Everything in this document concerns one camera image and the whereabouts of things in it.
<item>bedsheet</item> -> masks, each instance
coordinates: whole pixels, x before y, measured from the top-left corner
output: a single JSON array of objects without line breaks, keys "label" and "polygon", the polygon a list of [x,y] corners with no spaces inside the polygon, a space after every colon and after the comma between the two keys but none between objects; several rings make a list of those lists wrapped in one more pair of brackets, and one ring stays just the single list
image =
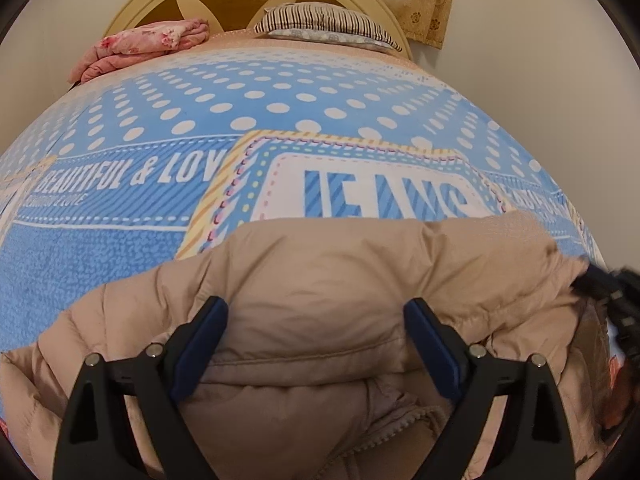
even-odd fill
[{"label": "bedsheet", "polygon": [[600,254],[541,165],[407,60],[227,36],[75,88],[0,158],[0,349],[243,222],[534,212]]}]

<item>white wall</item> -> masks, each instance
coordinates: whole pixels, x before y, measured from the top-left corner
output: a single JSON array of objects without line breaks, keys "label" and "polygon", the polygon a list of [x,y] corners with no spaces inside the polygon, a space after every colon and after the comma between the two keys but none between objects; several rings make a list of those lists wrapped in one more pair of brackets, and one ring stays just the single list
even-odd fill
[{"label": "white wall", "polygon": [[[0,44],[0,153],[127,1],[27,4]],[[596,0],[454,0],[444,49],[414,45],[549,170],[612,266],[640,268],[640,70]]]},{"label": "white wall", "polygon": [[610,266],[640,269],[640,70],[596,0],[454,0],[416,61],[524,145]]}]

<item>puffer jacket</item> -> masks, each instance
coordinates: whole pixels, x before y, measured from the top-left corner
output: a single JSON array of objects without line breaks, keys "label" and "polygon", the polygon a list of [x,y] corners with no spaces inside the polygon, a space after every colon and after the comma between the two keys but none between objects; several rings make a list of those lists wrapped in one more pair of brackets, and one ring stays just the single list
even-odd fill
[{"label": "puffer jacket", "polygon": [[[100,286],[36,343],[2,355],[9,432],[38,478],[50,479],[84,357],[135,356],[220,296],[228,329],[180,411],[221,479],[410,480],[451,409],[405,335],[402,306],[422,297],[469,344],[505,358],[546,356],[586,479],[604,458],[594,414],[608,388],[601,322],[570,292],[586,265],[521,212],[247,224],[199,256]],[[127,402],[145,464],[161,476]],[[494,404],[466,479],[482,473],[503,407]]]}]

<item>red fabric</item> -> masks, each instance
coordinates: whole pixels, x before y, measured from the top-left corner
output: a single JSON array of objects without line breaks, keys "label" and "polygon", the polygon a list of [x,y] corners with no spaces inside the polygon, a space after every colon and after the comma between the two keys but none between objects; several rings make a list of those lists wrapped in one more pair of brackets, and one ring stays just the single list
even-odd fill
[{"label": "red fabric", "polygon": [[208,39],[209,24],[200,18],[150,23],[123,30],[92,45],[73,67],[68,82],[86,83],[114,70],[170,52],[187,50]]}]

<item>silver bolt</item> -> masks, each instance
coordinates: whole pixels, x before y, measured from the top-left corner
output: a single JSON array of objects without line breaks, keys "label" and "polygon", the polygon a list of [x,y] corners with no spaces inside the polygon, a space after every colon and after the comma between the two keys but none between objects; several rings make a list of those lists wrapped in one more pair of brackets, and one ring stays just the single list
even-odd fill
[{"label": "silver bolt", "polygon": [[482,345],[471,345],[469,347],[469,353],[476,359],[481,359],[486,355],[486,348]]},{"label": "silver bolt", "polygon": [[538,368],[542,368],[544,365],[546,365],[546,359],[542,354],[533,354],[531,356],[531,362]]},{"label": "silver bolt", "polygon": [[84,364],[86,364],[87,366],[95,366],[100,362],[100,354],[89,354],[87,357],[84,358]]},{"label": "silver bolt", "polygon": [[162,350],[164,347],[160,343],[151,343],[148,347],[146,347],[145,353],[149,357],[158,357],[162,354]]}]

